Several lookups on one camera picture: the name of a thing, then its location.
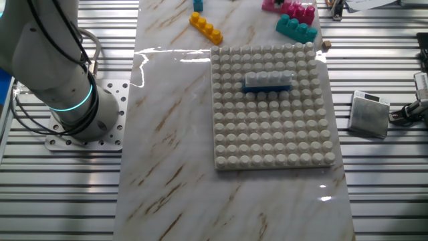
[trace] blue lego brick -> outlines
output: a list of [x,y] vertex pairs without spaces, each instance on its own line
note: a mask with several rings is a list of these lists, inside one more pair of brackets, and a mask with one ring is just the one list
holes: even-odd
[[276,31],[290,37],[297,42],[305,44],[314,42],[318,31],[314,28],[309,28],[306,23],[299,24],[297,19],[290,19],[290,16],[284,14],[276,25]]
[[265,87],[245,87],[245,83],[242,87],[244,93],[253,92],[281,92],[283,90],[288,91],[290,90],[291,86],[265,86]]
[[193,0],[193,11],[203,11],[203,0]]

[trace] white lego baseplate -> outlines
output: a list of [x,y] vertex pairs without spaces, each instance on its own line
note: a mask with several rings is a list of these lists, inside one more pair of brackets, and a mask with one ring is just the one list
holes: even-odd
[[[334,164],[314,59],[313,43],[211,48],[216,169]],[[247,73],[285,70],[292,73],[290,91],[243,92]]]

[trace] blue object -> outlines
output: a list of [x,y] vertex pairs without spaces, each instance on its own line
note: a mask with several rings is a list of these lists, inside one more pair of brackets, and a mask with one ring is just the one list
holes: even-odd
[[5,104],[7,91],[11,84],[12,76],[0,69],[0,104]]
[[318,35],[316,29],[309,28],[306,23],[299,24],[297,19],[290,19],[287,14],[281,16],[276,25],[276,31],[302,44],[313,42]]
[[89,99],[89,96],[91,96],[91,93],[92,93],[92,85],[91,85],[91,88],[89,89],[89,93],[88,93],[88,95],[86,96],[86,98],[83,100],[83,101],[81,101],[81,103],[79,103],[79,104],[77,104],[77,105],[75,105],[74,107],[71,107],[71,108],[68,108],[68,109],[63,109],[63,110],[58,110],[58,109],[55,109],[55,108],[52,108],[52,107],[49,107],[49,108],[51,108],[52,110],[54,110],[54,111],[69,111],[69,110],[74,110],[75,108],[77,108],[77,107],[79,107],[79,106],[81,106],[81,105],[83,105],[83,103],[85,103],[88,99]]
[[193,11],[203,11],[203,0],[193,0]]
[[281,92],[283,90],[287,91],[290,88],[291,86],[245,87],[245,81],[242,86],[244,93],[248,93],[248,92],[258,93],[258,92],[271,92],[271,91]]

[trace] small electronic device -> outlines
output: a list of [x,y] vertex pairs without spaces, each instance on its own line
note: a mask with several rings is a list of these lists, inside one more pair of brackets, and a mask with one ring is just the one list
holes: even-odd
[[349,129],[384,139],[389,123],[389,100],[355,91],[352,97]]

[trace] yellow lego brick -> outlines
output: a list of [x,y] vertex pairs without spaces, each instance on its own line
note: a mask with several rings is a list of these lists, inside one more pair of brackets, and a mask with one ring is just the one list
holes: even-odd
[[199,17],[199,13],[192,13],[192,17],[189,19],[189,22],[215,45],[219,45],[223,41],[223,36],[221,35],[220,30],[214,29],[213,25],[207,23],[205,18]]

